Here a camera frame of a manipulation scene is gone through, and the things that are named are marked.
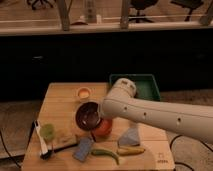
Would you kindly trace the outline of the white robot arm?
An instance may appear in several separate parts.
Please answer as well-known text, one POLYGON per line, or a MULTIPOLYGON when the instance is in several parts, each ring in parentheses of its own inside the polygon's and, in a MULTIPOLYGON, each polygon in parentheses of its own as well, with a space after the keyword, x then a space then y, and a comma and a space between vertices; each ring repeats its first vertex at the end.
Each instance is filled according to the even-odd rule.
POLYGON ((118 79, 100 103, 102 118, 124 118, 213 144, 213 106, 135 98, 136 84, 118 79))

